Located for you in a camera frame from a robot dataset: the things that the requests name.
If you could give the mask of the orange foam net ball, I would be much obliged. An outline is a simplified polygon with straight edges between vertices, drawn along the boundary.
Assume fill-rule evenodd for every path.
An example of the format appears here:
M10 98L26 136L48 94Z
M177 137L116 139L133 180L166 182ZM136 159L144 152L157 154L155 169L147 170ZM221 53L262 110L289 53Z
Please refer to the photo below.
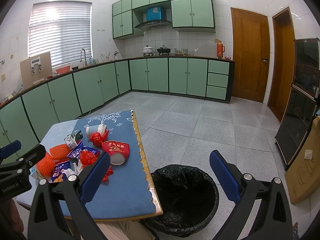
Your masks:
M46 152L46 155L37 163L37 170L43 177L50 177L55 167L55 161L52 156Z

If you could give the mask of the orange foam net sleeve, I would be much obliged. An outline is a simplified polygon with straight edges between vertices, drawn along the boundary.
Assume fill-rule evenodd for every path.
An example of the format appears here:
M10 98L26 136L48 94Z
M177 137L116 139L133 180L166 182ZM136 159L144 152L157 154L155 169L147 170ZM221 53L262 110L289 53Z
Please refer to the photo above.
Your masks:
M63 160L67 158L71 152L66 144L56 145L49 149L49 153L54 160Z

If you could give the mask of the torn blue biscuit bag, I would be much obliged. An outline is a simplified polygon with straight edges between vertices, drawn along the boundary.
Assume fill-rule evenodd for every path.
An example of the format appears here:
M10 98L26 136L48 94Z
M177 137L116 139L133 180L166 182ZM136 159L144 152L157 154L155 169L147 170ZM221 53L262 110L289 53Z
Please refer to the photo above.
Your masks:
M82 153L88 153L88 152L91 152L96 157L98 157L100 154L99 150L96 150L95 148L91 148L88 146L84 146L83 142L80 141L78 143L78 145L74 149L72 149L71 152L67 155L67 158L68 159L80 159L80 155Z

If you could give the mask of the crushed milk carton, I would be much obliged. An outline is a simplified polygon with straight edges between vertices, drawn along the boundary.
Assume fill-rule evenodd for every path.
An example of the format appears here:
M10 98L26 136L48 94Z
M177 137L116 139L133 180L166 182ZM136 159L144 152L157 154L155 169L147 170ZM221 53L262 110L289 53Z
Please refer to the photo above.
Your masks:
M75 133L67 135L64 141L65 141L65 144L68 146L68 148L70 150L73 150L78 146L82 138L83 138L83 133L81 131L76 131Z

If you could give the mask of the small red plastic bag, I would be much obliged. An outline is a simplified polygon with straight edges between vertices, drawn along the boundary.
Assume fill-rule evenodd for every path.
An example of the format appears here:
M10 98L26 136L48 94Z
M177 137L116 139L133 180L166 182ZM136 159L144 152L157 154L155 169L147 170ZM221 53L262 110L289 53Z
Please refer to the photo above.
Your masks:
M80 155L80 162L82 164L82 168L85 168L86 166L92 165L95 163L95 161L98 159L98 157L96 157L94 154L92 154L91 152L88 153L82 153ZM111 176L113 174L113 170L112 167L109 166L107 172L105 173L102 182L106 182L109 178L109 176Z

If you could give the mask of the blue paper cup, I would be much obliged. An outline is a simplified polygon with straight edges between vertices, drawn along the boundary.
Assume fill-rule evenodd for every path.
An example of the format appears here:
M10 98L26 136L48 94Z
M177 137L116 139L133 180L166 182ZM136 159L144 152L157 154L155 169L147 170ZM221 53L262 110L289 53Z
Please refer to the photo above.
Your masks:
M100 135L103 135L107 130L107 126L105 124L93 125L86 127L86 136L89 138L92 133L98 132Z

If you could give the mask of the red paper cup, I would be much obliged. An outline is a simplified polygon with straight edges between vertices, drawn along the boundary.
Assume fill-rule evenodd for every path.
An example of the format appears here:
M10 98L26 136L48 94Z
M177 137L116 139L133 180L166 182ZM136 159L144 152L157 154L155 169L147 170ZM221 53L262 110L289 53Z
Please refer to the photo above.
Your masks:
M102 144L102 148L109 154L113 166L123 165L130 155L130 146L125 142L109 140Z

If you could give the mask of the black trash bin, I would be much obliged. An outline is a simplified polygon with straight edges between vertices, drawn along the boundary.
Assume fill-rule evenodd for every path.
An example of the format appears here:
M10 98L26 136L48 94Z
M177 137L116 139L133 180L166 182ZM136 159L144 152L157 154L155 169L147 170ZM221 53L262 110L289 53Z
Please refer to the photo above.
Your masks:
M219 191L209 174L197 167L171 164L151 176L163 214L141 220L144 226L185 238L210 223L219 205Z

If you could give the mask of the green lower cabinets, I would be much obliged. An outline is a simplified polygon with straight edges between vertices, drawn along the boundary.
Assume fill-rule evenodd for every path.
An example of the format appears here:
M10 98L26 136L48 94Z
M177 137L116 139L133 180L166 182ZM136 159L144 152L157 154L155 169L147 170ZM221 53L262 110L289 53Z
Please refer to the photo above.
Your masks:
M58 75L1 105L1 146L25 154L59 122L76 119L130 91L230 102L235 62L206 57L122 59Z

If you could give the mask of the blue table mat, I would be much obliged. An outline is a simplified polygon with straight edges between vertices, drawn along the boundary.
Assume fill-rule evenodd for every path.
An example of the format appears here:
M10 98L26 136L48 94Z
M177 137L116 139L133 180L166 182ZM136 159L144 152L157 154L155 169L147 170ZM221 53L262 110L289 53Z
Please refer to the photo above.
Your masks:
M64 145L68 135L83 133L80 146L94 149L89 137L94 132L107 132L107 139L97 150L107 158L102 172L113 173L102 182L90 176L81 193L85 207L95 221L134 220L156 213L152 193L141 162L138 130L134 127L133 111L114 112L54 124L41 141L47 152Z

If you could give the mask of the cardboard box with scale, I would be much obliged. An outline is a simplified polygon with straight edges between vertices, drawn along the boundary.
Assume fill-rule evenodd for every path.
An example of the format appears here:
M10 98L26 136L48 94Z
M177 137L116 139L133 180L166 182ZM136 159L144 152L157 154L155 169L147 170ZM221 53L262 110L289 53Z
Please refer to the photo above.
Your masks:
M50 52L29 57L20 62L23 88L29 88L52 75Z

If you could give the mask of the white pot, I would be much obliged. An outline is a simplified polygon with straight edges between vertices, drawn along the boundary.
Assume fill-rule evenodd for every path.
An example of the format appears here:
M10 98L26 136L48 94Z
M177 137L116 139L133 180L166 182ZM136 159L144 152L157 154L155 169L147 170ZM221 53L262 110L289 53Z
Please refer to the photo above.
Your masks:
M151 46L146 45L142 52L143 56L153 56L153 48Z

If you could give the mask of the black wok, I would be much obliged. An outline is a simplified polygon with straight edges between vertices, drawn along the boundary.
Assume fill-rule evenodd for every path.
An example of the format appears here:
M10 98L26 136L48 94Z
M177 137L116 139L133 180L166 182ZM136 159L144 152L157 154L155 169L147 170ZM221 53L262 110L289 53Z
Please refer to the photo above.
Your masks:
M161 46L161 47L157 48L157 52L158 52L159 56L168 56L168 55L170 55L170 48L168 48L166 46Z

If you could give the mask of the orange thermos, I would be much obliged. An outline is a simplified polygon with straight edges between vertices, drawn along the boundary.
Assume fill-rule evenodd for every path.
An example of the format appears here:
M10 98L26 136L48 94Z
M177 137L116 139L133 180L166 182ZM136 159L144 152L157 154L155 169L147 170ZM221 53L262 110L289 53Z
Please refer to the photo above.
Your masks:
M223 45L222 41L219 40L216 44L216 57L218 59L222 59L224 52L225 52L225 46Z

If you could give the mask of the range hood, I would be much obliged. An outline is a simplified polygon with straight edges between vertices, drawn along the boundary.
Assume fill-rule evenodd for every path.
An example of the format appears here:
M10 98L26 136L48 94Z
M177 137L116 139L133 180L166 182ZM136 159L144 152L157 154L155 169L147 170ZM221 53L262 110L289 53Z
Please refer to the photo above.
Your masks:
M163 27L172 27L167 9L162 6L133 10L133 25L136 29L148 31Z

